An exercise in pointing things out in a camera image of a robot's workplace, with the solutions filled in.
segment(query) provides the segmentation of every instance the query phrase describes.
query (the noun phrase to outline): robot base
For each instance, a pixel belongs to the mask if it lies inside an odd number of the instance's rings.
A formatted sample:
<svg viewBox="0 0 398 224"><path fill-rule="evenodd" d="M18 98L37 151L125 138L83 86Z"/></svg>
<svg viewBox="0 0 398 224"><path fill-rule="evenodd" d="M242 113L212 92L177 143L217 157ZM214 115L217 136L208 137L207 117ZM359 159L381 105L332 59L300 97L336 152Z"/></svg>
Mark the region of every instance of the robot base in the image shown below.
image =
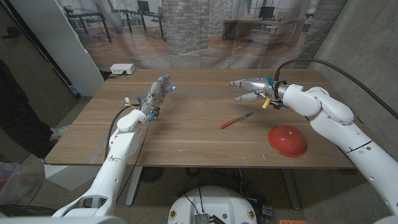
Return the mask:
<svg viewBox="0 0 398 224"><path fill-rule="evenodd" d="M168 224L205 224L205 223L244 223L256 224L257 219L251 204L240 194L219 186L195 188L183 195L172 205Z"/></svg>

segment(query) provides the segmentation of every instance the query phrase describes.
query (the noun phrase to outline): shoe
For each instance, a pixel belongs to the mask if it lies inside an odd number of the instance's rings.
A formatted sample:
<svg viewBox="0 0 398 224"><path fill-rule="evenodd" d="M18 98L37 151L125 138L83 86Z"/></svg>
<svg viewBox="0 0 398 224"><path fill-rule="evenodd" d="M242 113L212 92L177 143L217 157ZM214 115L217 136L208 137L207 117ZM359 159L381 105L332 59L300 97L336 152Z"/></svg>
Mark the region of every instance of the shoe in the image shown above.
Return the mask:
<svg viewBox="0 0 398 224"><path fill-rule="evenodd" d="M65 134L65 132L67 131L67 129L69 128L70 125L64 126L62 128L51 128L51 131L53 132L53 134L50 136L50 141L55 141L55 140L59 140L63 134Z"/></svg>

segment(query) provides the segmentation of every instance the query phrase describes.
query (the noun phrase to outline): plastic bin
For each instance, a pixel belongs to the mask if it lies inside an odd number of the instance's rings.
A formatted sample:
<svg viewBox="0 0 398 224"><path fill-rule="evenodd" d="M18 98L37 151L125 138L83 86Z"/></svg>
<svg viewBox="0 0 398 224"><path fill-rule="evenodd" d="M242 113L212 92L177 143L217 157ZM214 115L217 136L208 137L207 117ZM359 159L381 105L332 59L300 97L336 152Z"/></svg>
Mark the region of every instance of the plastic bin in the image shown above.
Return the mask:
<svg viewBox="0 0 398 224"><path fill-rule="evenodd" d="M28 205L41 183L21 171L19 164L0 162L0 205Z"/></svg>

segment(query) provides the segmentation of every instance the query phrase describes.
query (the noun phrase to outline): knife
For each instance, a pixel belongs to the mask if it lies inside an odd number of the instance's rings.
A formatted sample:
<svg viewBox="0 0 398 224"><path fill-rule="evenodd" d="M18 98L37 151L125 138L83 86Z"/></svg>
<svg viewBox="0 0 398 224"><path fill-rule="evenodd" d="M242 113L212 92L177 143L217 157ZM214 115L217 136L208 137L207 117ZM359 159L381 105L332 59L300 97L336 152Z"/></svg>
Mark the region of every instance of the knife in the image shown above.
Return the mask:
<svg viewBox="0 0 398 224"><path fill-rule="evenodd" d="M221 128L222 128L222 129L223 129L223 128L226 128L226 127L228 127L229 125L231 125L231 124L233 124L233 123L235 123L235 122L237 122L237 121L241 121L241 120L243 120L243 119L246 119L246 118L250 117L253 113L254 113L254 112L250 112L250 113L245 114L245 115L243 115L243 116L240 116L240 117L238 117L238 118L236 118L236 119L233 119L232 121L228 121L227 123L222 124L222 125L221 125Z"/></svg>

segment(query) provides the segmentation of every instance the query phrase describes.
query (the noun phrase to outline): yellow tag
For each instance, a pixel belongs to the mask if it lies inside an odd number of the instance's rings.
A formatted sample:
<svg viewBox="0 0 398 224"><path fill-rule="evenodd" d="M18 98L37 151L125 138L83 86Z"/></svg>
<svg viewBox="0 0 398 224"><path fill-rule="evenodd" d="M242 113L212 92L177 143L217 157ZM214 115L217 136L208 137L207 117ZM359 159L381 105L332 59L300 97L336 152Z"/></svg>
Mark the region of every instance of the yellow tag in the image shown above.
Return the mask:
<svg viewBox="0 0 398 224"><path fill-rule="evenodd" d="M265 109L268 106L268 104L269 104L269 99L267 98L266 102L263 104L262 107Z"/></svg>

